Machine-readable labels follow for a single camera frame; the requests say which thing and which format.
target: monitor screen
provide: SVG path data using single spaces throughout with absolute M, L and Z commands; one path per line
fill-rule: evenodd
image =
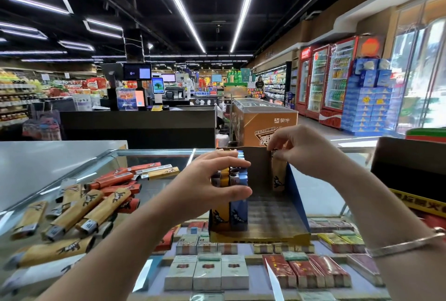
M 165 82 L 175 83 L 175 73 L 162 73 L 161 77 Z
M 124 80 L 150 79 L 150 64 L 124 64 Z
M 152 78 L 152 90 L 154 95 L 164 94 L 164 80 L 161 77 Z
M 213 83 L 221 83 L 221 81 L 222 81 L 222 75 L 221 75 L 221 74 L 213 74 L 213 75 L 211 76 L 210 81 L 213 82 Z
M 137 106 L 144 107 L 144 91 L 136 90 L 135 93 L 137 95 Z

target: person's right hand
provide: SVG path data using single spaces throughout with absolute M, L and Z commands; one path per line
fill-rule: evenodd
M 289 162 L 306 175 L 330 184 L 358 167 L 330 141 L 304 125 L 278 129 L 268 143 L 268 150 L 274 149 L 278 149 L 274 157 Z

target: stack of blue boxes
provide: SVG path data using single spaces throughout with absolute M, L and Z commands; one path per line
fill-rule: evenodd
M 362 70 L 365 61 L 374 70 Z M 354 136 L 382 136 L 393 88 L 390 70 L 378 70 L 379 59 L 359 58 L 348 78 L 341 129 Z

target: person's left hand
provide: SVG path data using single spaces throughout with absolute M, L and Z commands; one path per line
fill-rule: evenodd
M 202 154 L 166 186 L 151 203 L 168 214 L 172 226 L 197 218 L 218 205 L 248 198 L 253 191 L 248 186 L 215 187 L 210 177 L 228 167 L 249 167 L 251 163 L 237 158 L 237 151 L 213 151 Z

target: red refrigerator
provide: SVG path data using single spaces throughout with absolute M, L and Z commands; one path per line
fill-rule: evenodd
M 331 46 L 330 68 L 324 84 L 322 109 L 319 123 L 341 128 L 348 78 L 356 58 L 382 55 L 384 38 L 377 36 L 354 36 Z
M 308 76 L 311 71 L 312 56 L 313 46 L 309 46 L 301 50 L 298 89 L 296 92 L 296 110 L 303 116 L 307 115 L 306 107 L 308 104 Z
M 324 82 L 328 69 L 330 45 L 321 46 L 313 50 L 311 72 L 308 81 L 307 117 L 319 120 L 322 106 Z

